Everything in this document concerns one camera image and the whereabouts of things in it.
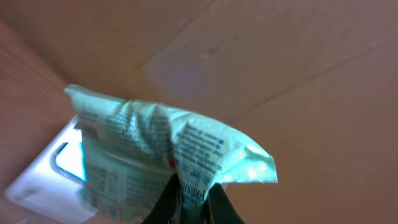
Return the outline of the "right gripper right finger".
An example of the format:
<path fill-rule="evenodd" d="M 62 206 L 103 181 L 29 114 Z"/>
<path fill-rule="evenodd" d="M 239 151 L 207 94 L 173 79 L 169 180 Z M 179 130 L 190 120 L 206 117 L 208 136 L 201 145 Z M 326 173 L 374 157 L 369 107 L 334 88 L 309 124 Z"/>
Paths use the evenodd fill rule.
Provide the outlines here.
<path fill-rule="evenodd" d="M 207 224 L 244 224 L 221 184 L 215 184 L 208 192 L 205 220 Z"/>

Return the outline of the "teal wet wipes pack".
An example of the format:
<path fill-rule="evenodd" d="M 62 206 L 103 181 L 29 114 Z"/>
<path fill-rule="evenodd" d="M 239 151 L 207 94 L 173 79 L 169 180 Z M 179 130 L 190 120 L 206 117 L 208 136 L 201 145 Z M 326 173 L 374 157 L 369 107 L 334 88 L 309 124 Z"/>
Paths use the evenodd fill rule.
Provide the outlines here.
<path fill-rule="evenodd" d="M 81 201 L 109 218 L 146 218 L 177 175 L 185 223 L 203 223 L 205 200 L 221 183 L 276 183 L 273 157 L 241 131 L 160 103 L 125 100 L 69 85 L 82 134 Z"/>

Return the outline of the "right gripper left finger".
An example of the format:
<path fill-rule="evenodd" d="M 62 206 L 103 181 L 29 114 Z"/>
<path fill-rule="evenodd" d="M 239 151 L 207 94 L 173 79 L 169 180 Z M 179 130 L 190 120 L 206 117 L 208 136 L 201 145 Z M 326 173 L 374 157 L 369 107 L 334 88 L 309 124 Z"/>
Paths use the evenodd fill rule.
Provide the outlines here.
<path fill-rule="evenodd" d="M 155 207 L 142 224 L 180 224 L 182 219 L 182 192 L 177 174 L 173 174 Z"/>

